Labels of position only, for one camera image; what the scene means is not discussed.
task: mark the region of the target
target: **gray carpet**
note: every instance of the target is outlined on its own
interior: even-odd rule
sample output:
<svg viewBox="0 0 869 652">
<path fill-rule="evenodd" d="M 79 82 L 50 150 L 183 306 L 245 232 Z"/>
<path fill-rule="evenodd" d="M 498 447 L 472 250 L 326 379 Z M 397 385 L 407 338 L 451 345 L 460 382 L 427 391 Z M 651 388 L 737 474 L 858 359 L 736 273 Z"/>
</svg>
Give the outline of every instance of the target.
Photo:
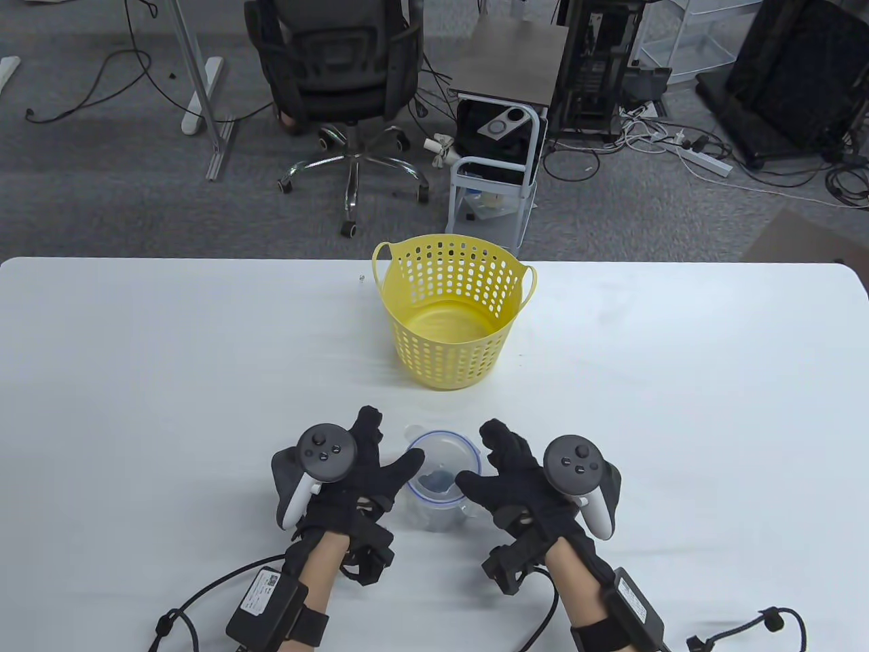
<svg viewBox="0 0 869 652">
<path fill-rule="evenodd" d="M 495 3 L 498 10 L 506 5 Z M 221 54 L 228 61 L 218 109 L 241 115 L 266 103 L 268 87 L 243 35 L 240 0 L 188 0 L 185 8 L 206 56 Z M 552 8 L 548 0 L 532 3 L 531 14 L 548 22 Z M 153 56 L 154 78 L 186 103 L 189 83 L 164 17 L 150 21 L 136 12 L 140 46 Z M 426 49 L 436 68 L 449 70 L 474 14 L 470 0 L 427 3 Z M 352 241 L 339 237 L 342 170 L 300 176 L 291 195 L 278 193 L 276 178 L 314 153 L 315 139 L 284 136 L 268 112 L 236 126 L 222 179 L 207 183 L 208 138 L 182 135 L 181 111 L 145 81 L 67 120 L 28 124 L 23 120 L 28 107 L 37 117 L 48 117 L 78 102 L 103 57 L 127 45 L 123 5 L 73 0 L 31 6 L 7 0 L 0 5 L 0 25 L 0 55 L 23 59 L 0 96 L 0 261 L 13 256 L 363 258 L 382 240 L 442 230 L 446 223 L 448 173 L 434 170 L 417 147 L 408 159 L 428 174 L 430 204 L 415 203 L 409 177 L 365 169 L 360 234 Z M 119 57 L 100 88 L 119 88 L 136 74 L 135 58 Z M 672 119 L 715 128 L 690 85 L 671 89 L 666 102 Z M 400 116 L 399 123 L 421 143 L 409 116 Z M 449 129 L 432 117 L 423 125 Z M 594 161 L 559 154 L 551 164 L 560 175 L 581 176 Z M 758 186 L 738 170 L 730 181 Z M 820 179 L 793 192 L 831 201 Z M 543 175 L 537 203 L 521 251 L 526 259 L 735 261 L 785 207 L 869 245 L 862 211 L 716 187 L 691 177 L 669 155 L 604 156 L 600 173 L 584 183 Z"/>
</svg>

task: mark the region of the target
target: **office chair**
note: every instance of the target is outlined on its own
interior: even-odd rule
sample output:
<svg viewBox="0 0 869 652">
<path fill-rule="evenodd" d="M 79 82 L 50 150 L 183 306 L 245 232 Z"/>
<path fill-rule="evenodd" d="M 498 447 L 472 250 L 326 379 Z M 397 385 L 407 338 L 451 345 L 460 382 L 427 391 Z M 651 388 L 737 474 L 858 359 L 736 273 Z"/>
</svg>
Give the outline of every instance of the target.
<svg viewBox="0 0 869 652">
<path fill-rule="evenodd" d="M 345 237 L 356 233 L 362 163 L 403 170 L 419 184 L 417 201 L 427 203 L 428 181 L 415 166 L 374 152 L 387 144 L 407 151 L 404 132 L 389 126 L 363 143 L 358 124 L 392 120 L 413 99 L 422 62 L 422 0 L 410 0 L 407 22 L 401 0 L 248 0 L 244 19 L 277 108 L 302 128 L 322 125 L 324 153 L 292 165 L 278 181 L 281 192 L 289 193 L 303 170 L 348 163 Z"/>
</svg>

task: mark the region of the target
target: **black glove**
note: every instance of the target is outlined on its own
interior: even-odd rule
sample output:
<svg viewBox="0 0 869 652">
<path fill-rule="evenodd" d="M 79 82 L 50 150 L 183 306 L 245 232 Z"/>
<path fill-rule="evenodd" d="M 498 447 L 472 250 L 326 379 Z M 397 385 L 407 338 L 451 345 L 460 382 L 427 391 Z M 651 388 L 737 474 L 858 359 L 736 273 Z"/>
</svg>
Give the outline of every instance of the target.
<svg viewBox="0 0 869 652">
<path fill-rule="evenodd" d="M 597 556 L 594 541 L 576 521 L 579 508 L 549 483 L 528 442 L 497 419 L 483 423 L 480 434 L 483 444 L 492 450 L 488 460 L 498 475 L 483 477 L 462 471 L 455 483 L 468 500 L 491 512 L 495 525 L 517 539 L 521 537 L 514 546 L 521 545 L 509 558 L 526 557 L 522 563 L 542 563 L 553 544 L 565 537 L 601 585 L 611 582 L 613 569 Z"/>
<path fill-rule="evenodd" d="M 378 448 L 383 439 L 379 430 L 382 420 L 383 415 L 371 406 L 359 410 L 349 431 L 356 440 L 353 468 L 345 478 L 323 484 L 320 493 L 311 496 L 305 516 L 296 528 L 299 535 L 320 529 L 352 537 L 358 514 L 376 522 L 392 509 L 395 495 L 420 470 L 425 454 L 420 449 L 411 449 L 382 467 Z"/>
<path fill-rule="evenodd" d="M 517 538 L 533 527 L 545 541 L 555 543 L 560 536 L 582 530 L 576 522 L 576 503 L 549 483 L 528 442 L 497 419 L 483 423 L 480 434 L 483 445 L 492 450 L 488 460 L 498 475 L 462 471 L 455 483 L 468 500 L 491 512 L 495 524 Z"/>
</svg>

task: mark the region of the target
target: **chair backrest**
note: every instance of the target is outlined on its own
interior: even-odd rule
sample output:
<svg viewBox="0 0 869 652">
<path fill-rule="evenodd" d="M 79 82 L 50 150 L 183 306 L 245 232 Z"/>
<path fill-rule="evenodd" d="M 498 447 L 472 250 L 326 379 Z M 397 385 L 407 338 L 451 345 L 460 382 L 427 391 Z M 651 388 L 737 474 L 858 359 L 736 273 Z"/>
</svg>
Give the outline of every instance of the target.
<svg viewBox="0 0 869 652">
<path fill-rule="evenodd" d="M 386 82 L 389 38 L 403 29 L 401 0 L 274 0 L 299 91 Z"/>
</svg>

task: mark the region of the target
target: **forearm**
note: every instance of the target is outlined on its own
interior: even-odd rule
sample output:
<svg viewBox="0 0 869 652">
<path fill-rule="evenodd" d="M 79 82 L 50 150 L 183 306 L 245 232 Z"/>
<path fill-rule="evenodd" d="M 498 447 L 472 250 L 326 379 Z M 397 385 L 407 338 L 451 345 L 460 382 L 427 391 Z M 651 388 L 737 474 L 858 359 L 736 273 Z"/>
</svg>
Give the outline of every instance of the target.
<svg viewBox="0 0 869 652">
<path fill-rule="evenodd" d="M 335 578 L 341 568 L 341 562 L 350 545 L 350 537 L 327 532 L 311 551 L 308 561 L 299 575 L 299 582 L 308 587 L 308 597 L 305 606 L 308 609 L 326 613 L 328 599 L 335 585 Z M 287 641 L 280 652 L 310 652 L 312 648 L 298 641 Z"/>
<path fill-rule="evenodd" d="M 580 561 L 566 539 L 559 539 L 549 549 L 546 565 L 561 595 L 571 627 L 585 627 L 607 618 L 607 609 L 600 598 L 600 583 Z M 636 652 L 633 646 L 624 650 Z"/>
</svg>

